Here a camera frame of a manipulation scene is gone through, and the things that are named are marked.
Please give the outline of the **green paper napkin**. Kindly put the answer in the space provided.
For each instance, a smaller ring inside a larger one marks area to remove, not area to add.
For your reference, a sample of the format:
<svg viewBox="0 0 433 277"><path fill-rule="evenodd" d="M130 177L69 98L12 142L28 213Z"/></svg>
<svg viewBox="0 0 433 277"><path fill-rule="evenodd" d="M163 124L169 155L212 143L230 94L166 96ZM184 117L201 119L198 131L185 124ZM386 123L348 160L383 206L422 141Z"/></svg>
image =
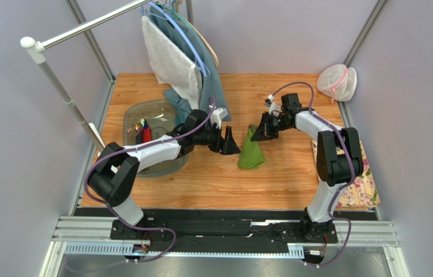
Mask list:
<svg viewBox="0 0 433 277"><path fill-rule="evenodd" d="M265 158L257 141L252 141L251 138L255 134L257 126L250 124L247 129L247 135L242 146L240 158L237 163L238 168L252 170L259 167L265 162Z"/></svg>

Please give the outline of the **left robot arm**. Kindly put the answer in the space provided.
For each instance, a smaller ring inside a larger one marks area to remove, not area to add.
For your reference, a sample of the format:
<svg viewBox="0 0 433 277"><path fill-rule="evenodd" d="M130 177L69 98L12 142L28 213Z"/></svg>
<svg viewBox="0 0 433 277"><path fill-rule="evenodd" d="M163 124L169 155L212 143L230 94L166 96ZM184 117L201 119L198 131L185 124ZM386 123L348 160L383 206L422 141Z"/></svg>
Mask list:
<svg viewBox="0 0 433 277"><path fill-rule="evenodd" d="M131 191L137 174L155 164L179 159L194 150L197 145L208 147L221 155L240 154L231 127L222 129L211 122L215 109L210 113L192 110L184 123L177 125L162 137L131 146L110 143L87 171L84 190L93 200L107 206L127 228L149 233L152 227L141 227L144 218Z"/></svg>

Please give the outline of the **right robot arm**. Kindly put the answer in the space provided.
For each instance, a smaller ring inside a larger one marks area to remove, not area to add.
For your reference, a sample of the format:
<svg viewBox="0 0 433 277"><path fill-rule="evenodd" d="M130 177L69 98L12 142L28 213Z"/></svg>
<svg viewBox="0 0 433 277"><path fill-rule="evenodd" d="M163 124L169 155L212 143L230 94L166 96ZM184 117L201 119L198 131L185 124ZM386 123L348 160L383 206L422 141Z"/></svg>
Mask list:
<svg viewBox="0 0 433 277"><path fill-rule="evenodd" d="M269 110L262 114L251 141L277 139L280 131L288 129L302 131L316 141L319 186L299 229L304 240L314 242L331 231L339 198L364 171L359 134L355 128L342 128L322 118L311 106L302 106L296 93L281 100L281 106L272 95L265 101Z"/></svg>

